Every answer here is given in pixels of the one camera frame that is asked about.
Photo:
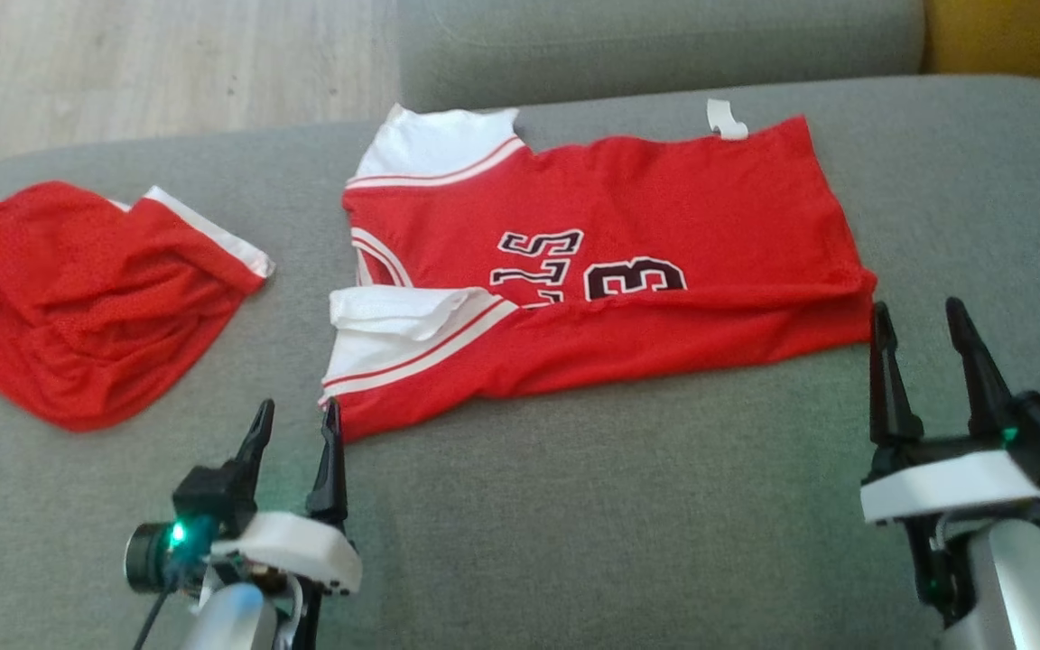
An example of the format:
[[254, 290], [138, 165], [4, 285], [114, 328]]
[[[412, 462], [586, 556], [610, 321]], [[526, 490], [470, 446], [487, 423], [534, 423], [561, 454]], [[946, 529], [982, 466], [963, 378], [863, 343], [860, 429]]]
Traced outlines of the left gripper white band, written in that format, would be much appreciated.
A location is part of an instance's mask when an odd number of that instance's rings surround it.
[[[235, 457], [232, 503], [236, 513], [254, 513], [257, 478], [263, 456], [274, 435], [275, 402], [264, 399]], [[346, 462], [341, 407], [329, 399], [320, 427], [323, 450], [312, 490], [306, 497], [310, 518], [293, 513], [259, 513], [234, 539], [213, 543], [215, 562], [242, 558], [248, 567], [263, 565], [321, 584], [358, 593], [363, 564], [350, 541], [335, 527], [343, 527], [348, 510]]]

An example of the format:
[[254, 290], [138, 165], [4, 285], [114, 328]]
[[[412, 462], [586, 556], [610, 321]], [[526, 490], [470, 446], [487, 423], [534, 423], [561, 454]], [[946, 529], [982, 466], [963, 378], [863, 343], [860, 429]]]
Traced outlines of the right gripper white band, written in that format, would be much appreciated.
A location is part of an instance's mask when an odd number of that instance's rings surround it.
[[961, 357], [970, 436], [929, 439], [908, 400], [896, 361], [898, 337], [884, 302], [872, 308], [869, 473], [859, 489], [864, 522], [900, 521], [1040, 499], [1008, 452], [1017, 436], [1012, 394], [961, 298], [945, 301], [953, 348]]

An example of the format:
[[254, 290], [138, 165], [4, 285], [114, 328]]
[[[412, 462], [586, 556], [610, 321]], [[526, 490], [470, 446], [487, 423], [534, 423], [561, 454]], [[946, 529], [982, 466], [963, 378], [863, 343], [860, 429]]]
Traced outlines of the red mesh shorts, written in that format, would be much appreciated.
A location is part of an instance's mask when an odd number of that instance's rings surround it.
[[0, 395], [70, 432], [168, 391], [275, 272], [271, 256], [153, 186], [66, 181], [0, 201]]

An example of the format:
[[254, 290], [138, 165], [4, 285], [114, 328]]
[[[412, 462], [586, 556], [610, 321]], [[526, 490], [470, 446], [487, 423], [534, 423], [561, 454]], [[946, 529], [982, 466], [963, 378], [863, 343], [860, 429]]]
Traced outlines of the red white basketball jersey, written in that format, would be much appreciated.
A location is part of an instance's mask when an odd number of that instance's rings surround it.
[[804, 116], [532, 151], [517, 110], [380, 125], [342, 206], [319, 406], [344, 439], [471, 399], [772, 365], [870, 337], [859, 259]]

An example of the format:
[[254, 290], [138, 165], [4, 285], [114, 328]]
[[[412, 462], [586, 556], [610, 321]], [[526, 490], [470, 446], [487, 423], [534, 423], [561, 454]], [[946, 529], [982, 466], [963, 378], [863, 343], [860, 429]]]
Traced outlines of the grey sofa seat cushion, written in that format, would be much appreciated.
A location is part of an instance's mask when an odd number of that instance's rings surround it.
[[[890, 305], [929, 439], [965, 431], [944, 302], [1008, 385], [1040, 391], [1040, 79], [894, 77], [721, 90], [754, 129], [804, 115]], [[131, 650], [152, 598], [129, 535], [277, 404], [257, 486], [300, 509], [322, 447], [329, 293], [354, 280], [344, 181], [379, 120], [84, 145], [0, 162], [0, 200], [66, 180], [158, 185], [277, 266], [167, 395], [111, 431], [47, 427], [0, 396], [0, 650]], [[906, 538], [864, 524], [866, 347], [728, 373], [467, 402], [347, 451], [362, 588], [334, 647], [927, 649]]]

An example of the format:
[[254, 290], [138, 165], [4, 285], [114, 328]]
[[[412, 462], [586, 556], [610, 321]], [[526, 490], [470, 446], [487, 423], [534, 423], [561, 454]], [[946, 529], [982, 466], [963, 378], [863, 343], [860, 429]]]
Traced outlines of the yellow furniture piece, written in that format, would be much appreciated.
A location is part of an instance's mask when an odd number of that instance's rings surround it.
[[922, 69], [1040, 79], [1040, 0], [924, 0]]

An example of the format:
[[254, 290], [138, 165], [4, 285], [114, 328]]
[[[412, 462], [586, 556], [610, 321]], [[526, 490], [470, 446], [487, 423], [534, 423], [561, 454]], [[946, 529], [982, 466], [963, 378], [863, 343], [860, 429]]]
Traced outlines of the grey sofa back cushion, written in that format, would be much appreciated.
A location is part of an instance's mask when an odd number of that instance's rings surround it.
[[924, 0], [396, 0], [418, 111], [912, 75]]

